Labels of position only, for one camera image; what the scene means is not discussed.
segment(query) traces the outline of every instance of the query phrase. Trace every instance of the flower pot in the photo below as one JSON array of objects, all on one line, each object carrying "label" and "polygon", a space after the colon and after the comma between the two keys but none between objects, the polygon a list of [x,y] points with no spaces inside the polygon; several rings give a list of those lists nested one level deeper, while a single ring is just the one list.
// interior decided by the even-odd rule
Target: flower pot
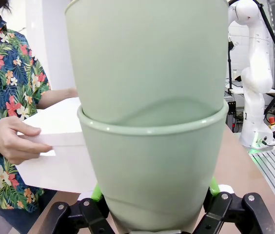
[{"label": "flower pot", "polygon": [[138,127],[217,113],[227,8],[225,0],[74,0],[66,23],[84,113]]},{"label": "flower pot", "polygon": [[164,127],[123,127],[78,117],[112,214],[130,230],[194,226],[216,166],[226,102],[216,114]]}]

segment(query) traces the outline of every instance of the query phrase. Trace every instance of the shirt sleeve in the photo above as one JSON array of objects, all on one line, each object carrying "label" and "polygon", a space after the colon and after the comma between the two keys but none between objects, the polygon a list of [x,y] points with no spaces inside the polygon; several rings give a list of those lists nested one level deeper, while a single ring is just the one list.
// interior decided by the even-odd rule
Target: shirt sleeve
[{"label": "shirt sleeve", "polygon": [[32,56],[31,64],[30,80],[32,84],[33,99],[35,104],[38,104],[44,92],[50,90],[50,84],[41,63],[36,57]]}]

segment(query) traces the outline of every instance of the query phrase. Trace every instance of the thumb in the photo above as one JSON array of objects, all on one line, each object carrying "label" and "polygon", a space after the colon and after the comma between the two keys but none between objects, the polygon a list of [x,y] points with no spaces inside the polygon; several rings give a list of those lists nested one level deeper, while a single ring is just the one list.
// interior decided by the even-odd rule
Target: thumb
[{"label": "thumb", "polygon": [[28,124],[25,124],[24,122],[22,122],[20,120],[19,121],[15,121],[12,124],[11,128],[13,130],[17,131],[17,132],[23,133],[26,136],[29,136],[29,137],[35,137],[35,136],[39,135],[40,132],[41,132],[40,128],[32,127],[32,126],[30,126]]}]

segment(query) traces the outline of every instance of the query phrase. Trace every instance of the person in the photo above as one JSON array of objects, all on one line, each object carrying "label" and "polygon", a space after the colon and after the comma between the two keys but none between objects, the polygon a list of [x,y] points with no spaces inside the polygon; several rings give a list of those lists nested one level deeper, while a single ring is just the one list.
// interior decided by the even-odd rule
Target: person
[{"label": "person", "polygon": [[[0,8],[9,9],[8,0]],[[37,136],[40,129],[22,122],[66,98],[75,88],[51,91],[43,67],[24,35],[7,29],[0,16],[0,215],[21,234],[28,233],[56,191],[27,186],[15,164],[37,158],[51,146],[22,139],[21,132]]]}]

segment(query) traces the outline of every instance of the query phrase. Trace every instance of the forearm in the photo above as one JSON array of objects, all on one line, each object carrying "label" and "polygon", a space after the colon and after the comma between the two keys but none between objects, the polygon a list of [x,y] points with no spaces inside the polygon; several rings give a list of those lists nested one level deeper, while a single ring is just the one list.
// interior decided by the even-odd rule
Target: forearm
[{"label": "forearm", "polygon": [[75,88],[49,90],[42,95],[40,102],[37,105],[37,108],[45,109],[67,98],[75,98],[77,96],[78,94]]}]

